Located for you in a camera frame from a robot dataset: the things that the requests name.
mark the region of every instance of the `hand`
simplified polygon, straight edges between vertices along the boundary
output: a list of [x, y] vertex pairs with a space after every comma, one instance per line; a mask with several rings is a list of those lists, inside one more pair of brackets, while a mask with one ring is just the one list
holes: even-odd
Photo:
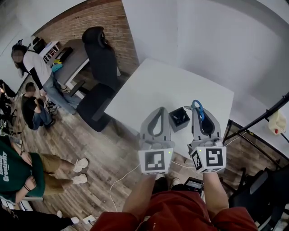
[[29, 190], [33, 190], [36, 187], [36, 181], [34, 179], [34, 176], [28, 177], [25, 184]]
[[44, 89], [43, 89], [43, 88], [40, 90], [40, 95], [42, 95], [42, 96], [45, 96], [45, 95], [47, 95], [46, 91], [44, 91]]
[[30, 166], [32, 166], [32, 158], [28, 152], [23, 152], [21, 158]]

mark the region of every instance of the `black stand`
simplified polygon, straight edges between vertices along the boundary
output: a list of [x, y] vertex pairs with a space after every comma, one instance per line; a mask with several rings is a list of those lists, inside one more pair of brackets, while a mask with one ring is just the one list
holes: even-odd
[[[271, 158], [266, 152], [264, 152], [260, 147], [255, 145], [253, 142], [251, 142], [249, 139], [247, 139], [245, 136], [241, 135], [240, 133], [248, 130], [249, 128], [254, 126], [256, 123], [259, 123], [262, 119], [265, 119], [265, 120], [269, 121], [268, 117], [273, 115], [276, 111], [278, 111], [281, 107], [283, 107], [288, 101], [289, 101], [289, 92], [285, 96], [283, 96], [282, 99], [279, 100], [274, 106], [272, 106], [269, 110], [267, 110], [263, 115], [259, 116], [253, 122], [249, 123], [247, 126], [242, 127], [237, 132], [234, 132], [233, 134], [228, 136], [228, 134], [229, 134], [229, 132], [231, 130], [232, 124], [233, 124], [233, 121], [230, 120], [229, 121], [229, 128], [228, 128], [227, 133], [226, 133], [226, 135], [224, 137], [223, 145], [224, 145], [226, 140], [228, 140], [228, 139], [230, 139], [230, 138], [232, 138], [232, 137], [234, 137], [236, 135], [240, 135], [243, 139], [245, 139], [247, 142], [249, 142], [251, 145], [253, 145], [255, 148], [257, 148], [261, 153], [263, 153], [266, 157], [268, 157], [277, 167], [281, 168], [281, 166], [273, 158]], [[285, 137], [285, 135], [283, 133], [281, 133], [281, 135], [289, 143], [289, 140]]]

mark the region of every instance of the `wooden floor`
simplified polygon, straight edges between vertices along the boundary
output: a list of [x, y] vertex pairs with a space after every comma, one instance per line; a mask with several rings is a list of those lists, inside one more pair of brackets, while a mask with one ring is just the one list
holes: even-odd
[[[70, 115], [63, 109], [58, 110], [55, 117], [56, 123], [48, 131], [43, 127], [38, 131], [32, 131], [24, 126], [25, 122], [21, 114], [21, 97], [16, 99], [14, 107], [18, 109], [14, 131], [23, 130], [19, 137], [23, 140], [25, 150], [58, 155], [73, 163], [83, 157], [89, 160], [88, 168], [83, 170], [83, 173], [86, 173], [88, 177], [86, 184], [73, 185], [61, 195], [44, 196], [43, 202], [32, 203], [34, 209], [53, 214], [61, 210], [65, 217], [78, 216], [80, 219], [89, 215], [99, 217], [104, 211], [115, 211], [109, 197], [109, 189], [116, 180], [139, 164], [136, 140], [132, 139], [125, 131], [121, 136], [118, 136], [111, 124], [103, 132], [98, 133], [91, 129], [78, 114]], [[264, 146], [254, 138], [250, 137], [250, 140]], [[280, 159], [282, 166], [288, 164], [287, 160], [281, 158], [274, 151], [265, 146], [264, 149], [274, 159]], [[184, 163], [183, 157], [177, 154], [175, 154], [174, 159], [178, 163]], [[275, 166], [263, 154], [239, 138], [228, 145], [227, 166], [222, 174], [224, 181], [234, 188], [237, 188], [240, 181], [241, 167], [246, 167], [250, 174], [256, 174], [265, 167], [275, 169]], [[56, 177], [67, 179], [76, 175], [77, 173], [74, 172], [58, 171], [56, 173]], [[140, 176], [140, 168], [137, 168], [124, 180], [114, 185], [112, 198], [119, 211]], [[202, 178], [202, 175], [196, 174], [194, 169], [184, 168], [174, 163], [171, 164], [168, 176], [170, 179], [178, 177], [183, 183], [189, 176]], [[67, 228], [67, 230], [86, 231], [90, 228], [90, 224], [85, 225], [81, 222]]]

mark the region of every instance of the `black office chair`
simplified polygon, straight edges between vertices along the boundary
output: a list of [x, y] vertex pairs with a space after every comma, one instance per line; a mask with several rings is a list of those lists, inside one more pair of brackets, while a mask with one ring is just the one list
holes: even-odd
[[289, 166], [278, 171], [265, 169], [255, 176], [246, 175], [246, 169], [237, 190], [229, 198], [229, 207], [245, 207], [252, 219], [260, 224], [259, 230], [267, 231], [275, 227], [288, 202]]
[[87, 93], [78, 105], [77, 111], [90, 127], [101, 132], [111, 120], [104, 110], [121, 87], [117, 77], [117, 59], [114, 50], [106, 44], [103, 27], [87, 29], [82, 35], [82, 41], [89, 57], [93, 77], [100, 83], [87, 93], [82, 87], [85, 81], [80, 81], [71, 90], [70, 95], [78, 90]]

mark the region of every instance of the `green shirt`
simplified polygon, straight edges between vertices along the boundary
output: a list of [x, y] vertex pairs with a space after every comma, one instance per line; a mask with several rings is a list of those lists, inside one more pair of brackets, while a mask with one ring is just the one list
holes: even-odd
[[0, 136], [0, 198], [15, 204], [16, 193], [34, 176], [37, 186], [28, 196], [42, 197], [45, 190], [42, 161], [37, 153], [30, 153], [32, 167], [11, 147], [8, 136]]

